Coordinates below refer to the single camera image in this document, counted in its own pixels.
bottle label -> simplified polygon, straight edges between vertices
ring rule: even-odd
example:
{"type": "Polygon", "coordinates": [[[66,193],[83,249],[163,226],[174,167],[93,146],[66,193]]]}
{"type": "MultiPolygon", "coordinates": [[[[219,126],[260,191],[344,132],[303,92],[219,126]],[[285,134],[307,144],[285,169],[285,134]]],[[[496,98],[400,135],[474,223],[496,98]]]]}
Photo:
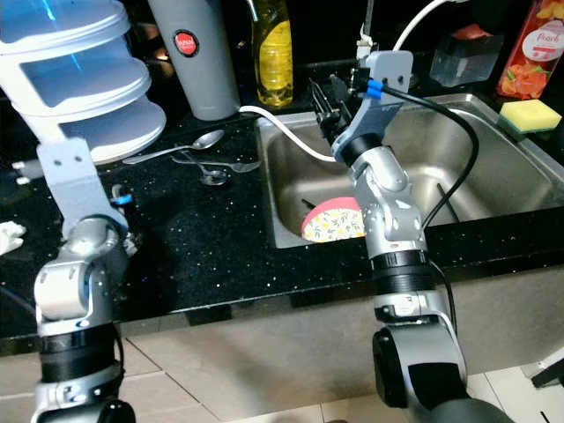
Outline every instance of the bottle label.
{"type": "Polygon", "coordinates": [[[549,62],[564,52],[564,24],[551,20],[523,40],[523,53],[536,62],[549,62]]]}
{"type": "Polygon", "coordinates": [[[200,49],[196,36],[187,29],[179,29],[174,33],[174,45],[184,57],[194,57],[200,49]]]}

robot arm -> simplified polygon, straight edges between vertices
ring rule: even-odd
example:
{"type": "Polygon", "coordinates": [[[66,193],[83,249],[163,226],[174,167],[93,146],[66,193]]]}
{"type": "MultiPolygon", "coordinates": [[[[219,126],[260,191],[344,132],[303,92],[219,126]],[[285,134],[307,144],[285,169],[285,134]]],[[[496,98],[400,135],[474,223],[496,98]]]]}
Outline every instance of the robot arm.
{"type": "Polygon", "coordinates": [[[123,356],[114,355],[110,295],[127,268],[127,222],[111,207],[83,139],[40,145],[38,157],[66,242],[35,280],[41,380],[32,423],[134,422],[117,399],[123,356]]]}
{"type": "MultiPolygon", "coordinates": [[[[409,52],[375,52],[354,70],[348,94],[384,81],[406,92],[409,52]]],[[[343,81],[333,79],[341,93],[343,81]]],[[[383,401],[406,410],[411,421],[510,422],[494,406],[469,398],[466,366],[442,294],[435,289],[421,214],[412,185],[387,146],[386,127],[402,101],[382,93],[354,98],[334,109],[312,81],[314,109],[337,161],[349,177],[364,220],[368,258],[376,287],[375,315],[385,324],[375,333],[376,387],[383,401]]]]}

stacked plastic containers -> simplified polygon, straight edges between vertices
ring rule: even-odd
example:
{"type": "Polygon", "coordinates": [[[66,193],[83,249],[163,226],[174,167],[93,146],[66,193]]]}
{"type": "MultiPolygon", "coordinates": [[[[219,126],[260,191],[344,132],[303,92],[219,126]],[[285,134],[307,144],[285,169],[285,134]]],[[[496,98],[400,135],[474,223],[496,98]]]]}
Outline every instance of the stacked plastic containers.
{"type": "Polygon", "coordinates": [[[94,163],[139,152],[165,127],[114,0],[3,0],[0,86],[41,143],[82,137],[94,163]]]}

red logo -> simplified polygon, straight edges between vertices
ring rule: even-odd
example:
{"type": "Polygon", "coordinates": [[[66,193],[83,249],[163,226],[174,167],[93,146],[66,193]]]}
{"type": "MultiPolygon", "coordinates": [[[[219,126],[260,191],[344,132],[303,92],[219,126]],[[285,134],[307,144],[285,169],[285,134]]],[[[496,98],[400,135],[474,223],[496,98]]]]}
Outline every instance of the red logo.
{"type": "Polygon", "coordinates": [[[196,36],[185,29],[176,32],[174,35],[174,44],[176,48],[178,48],[178,51],[186,57],[195,56],[200,47],[196,36]]]}

fork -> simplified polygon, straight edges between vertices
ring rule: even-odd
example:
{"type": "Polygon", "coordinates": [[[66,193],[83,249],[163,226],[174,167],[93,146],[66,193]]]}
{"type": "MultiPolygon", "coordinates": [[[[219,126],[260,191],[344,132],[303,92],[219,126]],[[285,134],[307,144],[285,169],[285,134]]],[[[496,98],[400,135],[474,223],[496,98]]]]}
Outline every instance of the fork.
{"type": "MultiPolygon", "coordinates": [[[[175,163],[180,163],[182,165],[194,165],[195,163],[192,160],[186,159],[178,159],[176,157],[172,158],[175,163]]],[[[230,167],[233,169],[234,172],[238,174],[244,174],[246,172],[250,172],[251,170],[255,170],[256,168],[261,166],[261,160],[253,161],[251,163],[224,163],[220,161],[204,161],[200,160],[200,163],[203,165],[208,166],[225,166],[230,167]]]]}

